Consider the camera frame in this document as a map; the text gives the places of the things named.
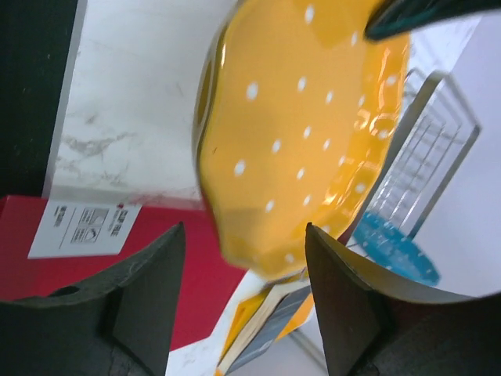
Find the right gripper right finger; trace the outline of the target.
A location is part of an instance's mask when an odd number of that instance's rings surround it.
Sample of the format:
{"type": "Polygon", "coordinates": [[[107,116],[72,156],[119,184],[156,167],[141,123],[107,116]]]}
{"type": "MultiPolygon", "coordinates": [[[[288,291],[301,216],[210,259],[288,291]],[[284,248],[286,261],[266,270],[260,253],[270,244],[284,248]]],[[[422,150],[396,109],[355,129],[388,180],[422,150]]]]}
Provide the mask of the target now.
{"type": "Polygon", "coordinates": [[[499,295],[401,277],[313,224],[305,252],[329,374],[499,374],[499,295]]]}

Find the yellow polka dot plate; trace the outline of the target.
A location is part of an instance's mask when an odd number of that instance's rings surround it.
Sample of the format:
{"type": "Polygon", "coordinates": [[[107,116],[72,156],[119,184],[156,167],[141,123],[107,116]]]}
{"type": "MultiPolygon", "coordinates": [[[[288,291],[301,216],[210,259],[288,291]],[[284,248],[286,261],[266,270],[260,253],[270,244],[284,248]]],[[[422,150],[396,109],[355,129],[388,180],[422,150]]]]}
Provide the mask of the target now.
{"type": "Polygon", "coordinates": [[[365,36],[378,1],[238,1],[200,81],[193,153],[223,257],[268,280],[305,267],[305,228],[339,237],[383,168],[409,36],[365,36]]]}

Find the blue polka dot plate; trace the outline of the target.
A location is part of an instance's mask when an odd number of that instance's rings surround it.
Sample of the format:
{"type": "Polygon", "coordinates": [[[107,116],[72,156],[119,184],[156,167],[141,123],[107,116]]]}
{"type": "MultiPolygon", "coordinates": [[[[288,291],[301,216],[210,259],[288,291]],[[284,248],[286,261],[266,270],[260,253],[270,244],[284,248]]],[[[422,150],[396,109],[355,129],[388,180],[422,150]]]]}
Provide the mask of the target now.
{"type": "Polygon", "coordinates": [[[370,259],[402,277],[429,286],[436,286],[441,279],[420,247],[375,212],[363,214],[352,236],[370,259]]]}

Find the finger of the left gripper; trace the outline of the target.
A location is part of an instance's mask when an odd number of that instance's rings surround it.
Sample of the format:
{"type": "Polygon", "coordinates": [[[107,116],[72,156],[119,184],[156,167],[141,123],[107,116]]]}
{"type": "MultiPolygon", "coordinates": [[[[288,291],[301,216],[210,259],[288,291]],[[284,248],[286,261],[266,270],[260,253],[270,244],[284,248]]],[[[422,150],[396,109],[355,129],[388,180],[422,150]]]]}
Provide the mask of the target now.
{"type": "Polygon", "coordinates": [[[379,42],[428,24],[498,10],[500,0],[383,1],[370,15],[364,36],[379,42]]]}

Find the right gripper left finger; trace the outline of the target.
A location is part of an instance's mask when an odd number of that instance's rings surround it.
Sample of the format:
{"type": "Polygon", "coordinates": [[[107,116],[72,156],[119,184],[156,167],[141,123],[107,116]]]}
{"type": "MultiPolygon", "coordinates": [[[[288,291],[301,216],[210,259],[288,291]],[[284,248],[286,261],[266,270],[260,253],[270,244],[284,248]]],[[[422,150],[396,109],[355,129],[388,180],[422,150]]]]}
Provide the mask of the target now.
{"type": "Polygon", "coordinates": [[[163,375],[186,256],[178,223],[47,297],[1,304],[3,375],[163,375]]]}

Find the wire dish rack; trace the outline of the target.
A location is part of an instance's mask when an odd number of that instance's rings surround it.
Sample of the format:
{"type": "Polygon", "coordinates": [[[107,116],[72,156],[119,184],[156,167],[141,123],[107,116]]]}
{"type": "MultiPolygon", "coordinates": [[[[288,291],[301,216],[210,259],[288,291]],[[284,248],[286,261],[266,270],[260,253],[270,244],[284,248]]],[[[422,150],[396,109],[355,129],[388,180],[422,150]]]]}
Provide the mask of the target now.
{"type": "Polygon", "coordinates": [[[481,132],[451,74],[413,68],[403,114],[367,209],[414,238],[481,132]]]}

